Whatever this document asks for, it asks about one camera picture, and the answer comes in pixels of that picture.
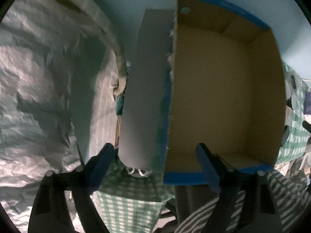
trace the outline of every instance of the purple object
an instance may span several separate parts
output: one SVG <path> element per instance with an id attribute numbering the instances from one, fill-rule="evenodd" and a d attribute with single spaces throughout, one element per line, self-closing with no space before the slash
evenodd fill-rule
<path id="1" fill-rule="evenodd" d="M 306 101 L 305 101 L 305 107 L 304 107 L 304 114 L 305 115 L 311 115 L 311 92 L 308 92 L 306 94 Z"/>

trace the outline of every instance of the wall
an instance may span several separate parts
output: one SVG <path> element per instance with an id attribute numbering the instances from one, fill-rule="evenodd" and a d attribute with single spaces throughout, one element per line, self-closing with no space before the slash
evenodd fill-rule
<path id="1" fill-rule="evenodd" d="M 311 78 L 311 27 L 294 0 L 228 0 L 271 26 L 282 59 L 302 78 Z M 95 0 L 115 24 L 132 60 L 146 8 L 174 8 L 175 0 Z"/>

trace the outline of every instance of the cardboard box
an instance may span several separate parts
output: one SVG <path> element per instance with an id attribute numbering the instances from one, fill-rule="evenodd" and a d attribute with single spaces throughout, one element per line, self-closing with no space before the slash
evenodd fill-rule
<path id="1" fill-rule="evenodd" d="M 199 143 L 244 172 L 273 166 L 286 96 L 272 30 L 224 0 L 178 0 L 175 28 L 166 180 L 201 172 Z"/>

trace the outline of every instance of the open cardboard box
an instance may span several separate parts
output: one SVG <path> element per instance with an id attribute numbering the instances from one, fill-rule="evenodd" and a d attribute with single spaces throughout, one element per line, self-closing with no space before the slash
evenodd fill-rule
<path id="1" fill-rule="evenodd" d="M 285 86 L 271 29 L 224 0 L 178 0 L 165 183 L 204 183 L 195 147 L 243 172 L 272 167 Z"/>

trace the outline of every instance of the light blue wall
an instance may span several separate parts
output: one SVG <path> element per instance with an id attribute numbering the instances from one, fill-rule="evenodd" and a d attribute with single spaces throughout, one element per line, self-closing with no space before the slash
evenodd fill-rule
<path id="1" fill-rule="evenodd" d="M 311 78 L 311 27 L 294 0 L 227 0 L 253 13 L 273 29 L 283 60 Z M 175 0 L 95 0 L 115 24 L 132 59 L 146 8 L 174 8 Z"/>

